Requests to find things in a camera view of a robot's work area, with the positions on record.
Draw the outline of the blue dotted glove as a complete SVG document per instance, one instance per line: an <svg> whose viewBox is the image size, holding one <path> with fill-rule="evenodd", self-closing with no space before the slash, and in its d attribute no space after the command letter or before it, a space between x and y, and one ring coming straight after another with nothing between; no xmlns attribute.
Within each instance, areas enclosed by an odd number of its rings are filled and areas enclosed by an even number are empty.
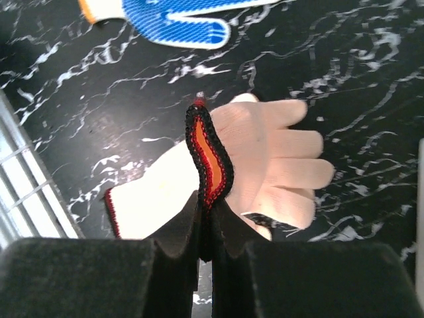
<svg viewBox="0 0 424 318"><path fill-rule="evenodd" d="M89 23L123 19L145 39L165 46L215 50L231 37L231 28L222 19L206 15L233 9L274 4L274 0L81 0L79 7Z"/></svg>

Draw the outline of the cream knit glove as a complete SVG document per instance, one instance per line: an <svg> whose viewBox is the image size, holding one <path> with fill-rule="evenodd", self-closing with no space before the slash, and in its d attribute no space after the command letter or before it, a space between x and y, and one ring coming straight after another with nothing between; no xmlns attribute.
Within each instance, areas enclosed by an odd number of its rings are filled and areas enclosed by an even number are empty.
<svg viewBox="0 0 424 318"><path fill-rule="evenodd" d="M334 168L321 158L319 132L293 128L306 114L298 99L261 102L245 93L209 111L198 98L185 116L188 189L206 206L225 199L243 221L257 213L308 228L315 191L330 184Z"/></svg>

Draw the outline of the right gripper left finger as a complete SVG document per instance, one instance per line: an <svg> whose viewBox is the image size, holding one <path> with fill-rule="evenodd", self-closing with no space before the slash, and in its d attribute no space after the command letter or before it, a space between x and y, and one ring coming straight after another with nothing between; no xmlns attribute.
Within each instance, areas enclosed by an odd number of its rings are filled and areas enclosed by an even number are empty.
<svg viewBox="0 0 424 318"><path fill-rule="evenodd" d="M197 195L143 240L23 238L1 253L2 317L190 317Z"/></svg>

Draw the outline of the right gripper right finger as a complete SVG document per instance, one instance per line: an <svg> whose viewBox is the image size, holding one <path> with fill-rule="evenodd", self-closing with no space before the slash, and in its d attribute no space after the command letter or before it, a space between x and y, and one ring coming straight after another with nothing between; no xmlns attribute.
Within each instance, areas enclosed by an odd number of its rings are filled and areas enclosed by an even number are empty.
<svg viewBox="0 0 424 318"><path fill-rule="evenodd" d="M270 242L212 211L214 317L422 317L397 254L378 242Z"/></svg>

